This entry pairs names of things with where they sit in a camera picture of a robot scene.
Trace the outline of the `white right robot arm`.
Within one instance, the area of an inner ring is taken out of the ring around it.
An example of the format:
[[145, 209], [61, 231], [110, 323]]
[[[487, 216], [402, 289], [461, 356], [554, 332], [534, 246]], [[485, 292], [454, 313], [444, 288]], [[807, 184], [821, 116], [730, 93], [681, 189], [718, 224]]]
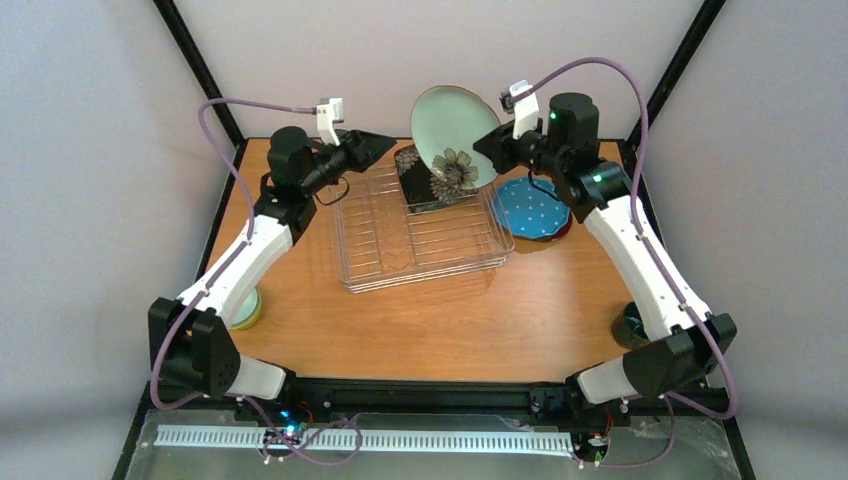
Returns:
[[558, 199], [584, 225], [612, 260], [641, 316], [646, 344], [570, 376], [574, 409], [615, 399], [673, 398], [719, 419], [736, 410], [729, 399], [718, 413], [678, 394], [678, 389], [719, 369], [737, 328], [727, 314], [715, 315], [658, 244], [630, 175], [600, 155], [599, 111], [580, 93], [557, 94], [544, 124], [530, 92], [501, 95], [513, 120], [477, 140], [473, 148], [504, 174], [517, 166], [550, 178]]

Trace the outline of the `black floral square plate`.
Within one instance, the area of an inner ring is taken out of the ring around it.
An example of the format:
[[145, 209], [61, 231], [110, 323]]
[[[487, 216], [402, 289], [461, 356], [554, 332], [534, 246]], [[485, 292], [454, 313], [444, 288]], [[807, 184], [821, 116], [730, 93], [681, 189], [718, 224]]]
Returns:
[[394, 155], [405, 204], [411, 213], [424, 213], [471, 199], [477, 190], [452, 186], [431, 173], [414, 145], [400, 148]]

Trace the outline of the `light green round plate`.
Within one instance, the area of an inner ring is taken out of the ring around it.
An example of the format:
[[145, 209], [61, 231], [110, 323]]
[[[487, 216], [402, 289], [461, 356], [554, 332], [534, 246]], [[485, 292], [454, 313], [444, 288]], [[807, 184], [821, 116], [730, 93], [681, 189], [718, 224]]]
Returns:
[[424, 91], [410, 115], [410, 131], [421, 160], [436, 179], [458, 190], [479, 189], [498, 174], [473, 144], [499, 126], [494, 110], [476, 93], [456, 85]]

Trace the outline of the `blue polka dot plate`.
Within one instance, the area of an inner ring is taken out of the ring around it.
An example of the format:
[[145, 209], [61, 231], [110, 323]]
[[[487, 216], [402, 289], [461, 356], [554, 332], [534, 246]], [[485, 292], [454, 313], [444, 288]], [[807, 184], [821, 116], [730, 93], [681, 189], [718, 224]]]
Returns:
[[555, 199], [554, 184], [535, 177], [505, 181], [495, 189], [493, 210], [497, 224], [514, 237], [524, 238], [553, 233], [571, 223], [570, 209]]

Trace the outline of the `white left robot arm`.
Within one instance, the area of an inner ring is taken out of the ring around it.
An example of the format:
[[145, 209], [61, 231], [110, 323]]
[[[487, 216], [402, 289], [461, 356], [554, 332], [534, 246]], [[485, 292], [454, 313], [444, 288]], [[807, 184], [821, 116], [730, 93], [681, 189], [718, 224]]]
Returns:
[[191, 287], [175, 299], [156, 299], [148, 310], [149, 391], [156, 407], [175, 409], [199, 397], [281, 396], [293, 372], [242, 355], [229, 325], [264, 274], [308, 228], [316, 194], [349, 172], [365, 172], [396, 143], [362, 130], [343, 130], [329, 141], [316, 141], [294, 126], [272, 135], [269, 170], [236, 240]]

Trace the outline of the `wire metal dish rack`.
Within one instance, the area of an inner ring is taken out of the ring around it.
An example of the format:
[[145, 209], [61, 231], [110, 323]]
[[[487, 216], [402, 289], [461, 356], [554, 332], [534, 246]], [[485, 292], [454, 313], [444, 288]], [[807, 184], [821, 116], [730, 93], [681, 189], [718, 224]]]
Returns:
[[388, 163], [331, 191], [344, 196], [331, 207], [335, 260], [352, 293], [497, 268], [514, 249], [491, 186], [446, 204], [410, 204]]

